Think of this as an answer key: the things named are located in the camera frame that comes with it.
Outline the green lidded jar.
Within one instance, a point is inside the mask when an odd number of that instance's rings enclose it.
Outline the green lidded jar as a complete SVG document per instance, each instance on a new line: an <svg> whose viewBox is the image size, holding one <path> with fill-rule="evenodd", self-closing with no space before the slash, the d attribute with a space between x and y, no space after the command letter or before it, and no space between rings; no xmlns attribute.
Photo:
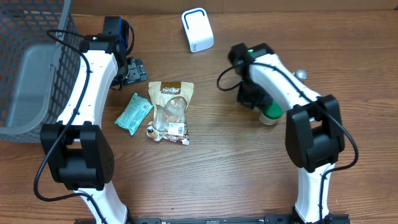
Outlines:
<svg viewBox="0 0 398 224"><path fill-rule="evenodd" d="M283 109L276 101L259 113L259 120L262 124L273 126L277 124L279 118L284 114Z"/></svg>

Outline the green flushable wipes pack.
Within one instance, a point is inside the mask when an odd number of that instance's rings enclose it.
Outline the green flushable wipes pack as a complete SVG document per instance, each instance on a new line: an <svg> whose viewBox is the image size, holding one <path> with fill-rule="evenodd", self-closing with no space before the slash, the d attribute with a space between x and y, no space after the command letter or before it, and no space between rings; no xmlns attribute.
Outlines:
<svg viewBox="0 0 398 224"><path fill-rule="evenodd" d="M114 123L133 136L153 107L149 100L135 93Z"/></svg>

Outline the brown mixed nuts bag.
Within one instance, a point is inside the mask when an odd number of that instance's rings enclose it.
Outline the brown mixed nuts bag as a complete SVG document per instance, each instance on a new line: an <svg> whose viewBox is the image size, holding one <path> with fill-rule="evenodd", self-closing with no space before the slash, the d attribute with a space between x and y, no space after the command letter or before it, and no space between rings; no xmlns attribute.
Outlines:
<svg viewBox="0 0 398 224"><path fill-rule="evenodd" d="M150 82L149 96L154 106L154 119L146 128L147 135L160 142L168 140L189 145L185 112L194 92L190 82Z"/></svg>

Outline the yellow oil bottle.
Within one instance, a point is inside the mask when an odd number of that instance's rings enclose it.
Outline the yellow oil bottle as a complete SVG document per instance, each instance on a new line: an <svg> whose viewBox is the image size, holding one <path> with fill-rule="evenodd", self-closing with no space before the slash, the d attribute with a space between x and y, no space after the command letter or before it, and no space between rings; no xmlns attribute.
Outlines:
<svg viewBox="0 0 398 224"><path fill-rule="evenodd" d="M307 79L307 72L305 70L297 70L294 76L302 83Z"/></svg>

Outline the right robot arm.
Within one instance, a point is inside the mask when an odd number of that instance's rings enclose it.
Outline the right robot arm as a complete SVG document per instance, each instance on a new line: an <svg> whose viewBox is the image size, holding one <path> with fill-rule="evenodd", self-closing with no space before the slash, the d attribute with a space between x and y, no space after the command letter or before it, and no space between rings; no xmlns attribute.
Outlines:
<svg viewBox="0 0 398 224"><path fill-rule="evenodd" d="M298 197L289 223L335 223L328 188L346 133L338 100L307 87L305 73L290 72L267 44L237 44L228 60L242 78L236 86L243 106L258 109L266 125L286 116L285 148L298 167Z"/></svg>

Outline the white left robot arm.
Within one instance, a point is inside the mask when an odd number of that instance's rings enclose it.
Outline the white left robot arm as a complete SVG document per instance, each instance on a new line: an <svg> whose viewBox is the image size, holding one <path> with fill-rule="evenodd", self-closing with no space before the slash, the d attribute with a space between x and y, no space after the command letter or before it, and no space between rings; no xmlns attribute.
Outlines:
<svg viewBox="0 0 398 224"><path fill-rule="evenodd" d="M128 74L129 51L127 35L84 36L76 49L80 69L67 105L55 123L43 125L40 131L45 158L34 179L35 196L49 200L38 188L41 173L48 166L54 181L71 190L51 200L81 197L94 223L133 222L111 181L114 154L101 130L108 91L114 80L122 82Z"/></svg>

